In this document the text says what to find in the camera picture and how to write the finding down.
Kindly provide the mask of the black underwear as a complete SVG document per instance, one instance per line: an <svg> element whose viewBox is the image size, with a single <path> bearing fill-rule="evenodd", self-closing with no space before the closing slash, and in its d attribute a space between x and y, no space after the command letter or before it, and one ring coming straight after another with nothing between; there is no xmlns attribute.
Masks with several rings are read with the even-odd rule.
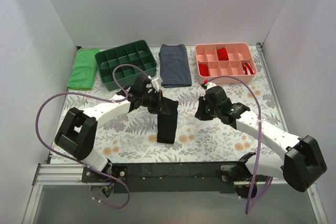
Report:
<svg viewBox="0 0 336 224"><path fill-rule="evenodd" d="M157 117L157 142L163 144L173 144L175 142L177 117L178 117L178 101L171 99L169 109L171 115L159 115Z"/></svg>

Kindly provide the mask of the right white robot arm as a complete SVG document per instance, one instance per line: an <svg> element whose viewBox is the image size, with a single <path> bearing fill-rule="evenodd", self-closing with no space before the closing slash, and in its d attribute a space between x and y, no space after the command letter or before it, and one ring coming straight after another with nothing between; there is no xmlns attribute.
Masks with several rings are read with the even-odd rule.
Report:
<svg viewBox="0 0 336 224"><path fill-rule="evenodd" d="M327 165L317 140L309 135L300 138L261 121L241 103L232 103L224 89L214 83L204 84L195 117L201 121L219 119L223 124L260 139L275 157L248 153L223 175L236 180L251 180L256 174L283 179L293 189L304 192L326 171Z"/></svg>

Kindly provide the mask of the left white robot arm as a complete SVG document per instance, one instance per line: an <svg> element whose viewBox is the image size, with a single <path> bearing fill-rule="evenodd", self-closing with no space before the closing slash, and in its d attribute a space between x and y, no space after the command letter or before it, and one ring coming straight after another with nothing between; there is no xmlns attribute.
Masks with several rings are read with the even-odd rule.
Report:
<svg viewBox="0 0 336 224"><path fill-rule="evenodd" d="M76 161L93 168L93 175L98 181L106 182L112 175L112 162L94 147L97 129L142 106L157 116L157 142L173 144L178 105L178 101L163 96L151 77L142 74L132 85L115 94L109 102L84 110L71 108L56 134L55 143Z"/></svg>

